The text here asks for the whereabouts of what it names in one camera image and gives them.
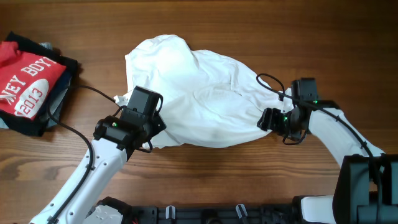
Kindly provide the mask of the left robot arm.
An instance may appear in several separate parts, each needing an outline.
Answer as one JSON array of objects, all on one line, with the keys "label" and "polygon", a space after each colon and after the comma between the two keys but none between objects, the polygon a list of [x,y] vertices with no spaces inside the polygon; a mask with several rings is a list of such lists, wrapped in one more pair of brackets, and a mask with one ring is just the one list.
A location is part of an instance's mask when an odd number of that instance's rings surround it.
[{"label": "left robot arm", "polygon": [[50,203],[31,222],[133,223],[130,206],[98,198],[112,177],[134,151],[166,128],[160,117],[161,94],[136,86],[126,106],[98,121],[93,140],[70,178]]}]

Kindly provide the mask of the white t-shirt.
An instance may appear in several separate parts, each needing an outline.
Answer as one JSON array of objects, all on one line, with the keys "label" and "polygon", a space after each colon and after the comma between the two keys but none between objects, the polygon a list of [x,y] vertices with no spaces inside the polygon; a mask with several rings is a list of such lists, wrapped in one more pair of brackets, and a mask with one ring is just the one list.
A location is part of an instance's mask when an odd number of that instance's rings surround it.
[{"label": "white t-shirt", "polygon": [[166,129],[151,139],[157,148],[192,144],[224,148],[267,135],[257,127],[266,108],[290,111],[258,84],[245,64],[210,50],[191,50],[177,35],[159,35],[141,42],[125,56],[128,91],[116,96],[126,105],[140,86],[163,98],[160,115]]}]

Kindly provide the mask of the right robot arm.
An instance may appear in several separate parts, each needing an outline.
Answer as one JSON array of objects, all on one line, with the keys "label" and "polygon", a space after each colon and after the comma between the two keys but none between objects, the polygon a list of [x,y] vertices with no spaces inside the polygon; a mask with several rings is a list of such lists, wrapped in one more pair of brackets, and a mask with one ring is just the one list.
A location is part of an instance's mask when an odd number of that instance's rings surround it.
[{"label": "right robot arm", "polygon": [[397,155],[371,144],[332,100],[321,100],[312,78],[294,80],[290,111],[266,108],[257,122],[285,145],[317,137],[340,166],[332,196],[298,196],[293,210],[301,223],[397,223]]}]

